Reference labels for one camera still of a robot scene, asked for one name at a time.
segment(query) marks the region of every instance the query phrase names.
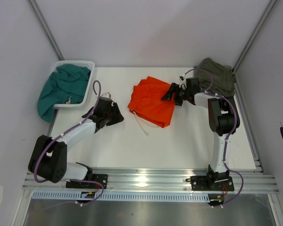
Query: gray floor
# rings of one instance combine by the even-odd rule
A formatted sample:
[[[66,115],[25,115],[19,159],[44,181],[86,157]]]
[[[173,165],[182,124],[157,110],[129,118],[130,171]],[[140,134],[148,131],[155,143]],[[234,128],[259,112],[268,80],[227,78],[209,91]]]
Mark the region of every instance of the gray floor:
[[[96,201],[79,207],[32,200],[24,226],[275,226],[267,195],[244,194],[221,208],[206,203]]]

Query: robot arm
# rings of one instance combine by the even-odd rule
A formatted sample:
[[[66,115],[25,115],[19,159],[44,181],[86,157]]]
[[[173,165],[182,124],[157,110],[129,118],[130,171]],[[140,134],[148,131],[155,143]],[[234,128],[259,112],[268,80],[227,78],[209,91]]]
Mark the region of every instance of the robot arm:
[[[61,138],[56,140],[50,146],[37,169],[37,175],[53,183],[61,179],[92,180],[92,169],[81,163],[67,162],[67,152],[70,151],[81,140],[99,131],[104,126],[117,124],[124,120],[117,103],[107,97],[100,97],[99,102],[88,119],[93,108],[82,116],[78,124],[72,126]],[[35,144],[28,169],[34,173],[38,159],[40,158],[45,147],[52,142],[52,138],[42,135]]]
[[[202,106],[208,109],[209,126],[214,132],[213,156],[208,166],[208,173],[205,178],[204,190],[218,190],[220,183],[224,183],[231,179],[229,171],[225,167],[224,162],[228,163],[228,153],[232,136],[228,134],[234,127],[235,119],[233,109],[223,98],[209,96],[201,92],[198,78],[187,78],[186,87],[172,83],[169,91],[162,97],[162,100],[174,100],[176,105],[181,106],[184,100],[193,105]],[[226,98],[237,112],[233,97]],[[237,116],[237,126],[240,125],[239,116]]]

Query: plastic laundry basket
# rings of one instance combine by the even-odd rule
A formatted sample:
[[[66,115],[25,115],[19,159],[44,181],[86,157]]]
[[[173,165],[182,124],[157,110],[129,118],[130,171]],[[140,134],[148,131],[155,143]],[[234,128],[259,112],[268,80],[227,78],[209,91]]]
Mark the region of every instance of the plastic laundry basket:
[[[56,71],[57,67],[59,67],[61,65],[65,65],[65,64],[76,65],[76,66],[79,66],[79,67],[87,67],[89,70],[91,70],[91,73],[90,73],[88,85],[87,85],[87,88],[86,88],[85,96],[84,96],[84,99],[81,103],[79,103],[79,104],[68,104],[68,105],[67,104],[55,104],[54,109],[65,109],[65,108],[73,109],[73,108],[76,108],[76,107],[81,107],[85,104],[86,99],[87,99],[87,95],[88,95],[88,91],[89,91],[89,88],[90,88],[92,76],[93,76],[94,67],[95,67],[94,62],[92,62],[92,61],[62,60],[62,61],[58,61],[54,64],[54,66],[50,70],[50,75],[51,75],[51,73]]]

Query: fabric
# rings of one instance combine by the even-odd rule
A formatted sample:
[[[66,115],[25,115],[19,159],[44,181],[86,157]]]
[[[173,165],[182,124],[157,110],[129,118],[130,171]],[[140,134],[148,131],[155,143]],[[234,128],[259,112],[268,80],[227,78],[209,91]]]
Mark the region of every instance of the fabric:
[[[128,108],[137,116],[148,120],[162,128],[170,125],[174,101],[160,100],[169,90],[170,84],[148,77],[134,86]]]
[[[222,66],[211,58],[204,59],[198,68],[208,71],[213,76],[211,91],[223,96],[235,95],[236,77],[231,72],[230,66]],[[203,71],[196,70],[194,76],[198,78],[201,88],[206,89],[211,84],[211,78]]]
[[[79,104],[87,89],[90,70],[87,67],[62,65],[56,68],[45,83],[38,100],[38,114],[51,122],[55,104]]]

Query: orange cloth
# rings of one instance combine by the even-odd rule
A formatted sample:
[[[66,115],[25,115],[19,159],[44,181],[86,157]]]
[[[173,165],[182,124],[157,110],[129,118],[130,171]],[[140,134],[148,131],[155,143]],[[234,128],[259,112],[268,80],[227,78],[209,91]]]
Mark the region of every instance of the orange cloth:
[[[148,76],[134,86],[128,108],[137,116],[164,128],[170,125],[175,108],[174,101],[160,100],[169,88],[170,84]]]

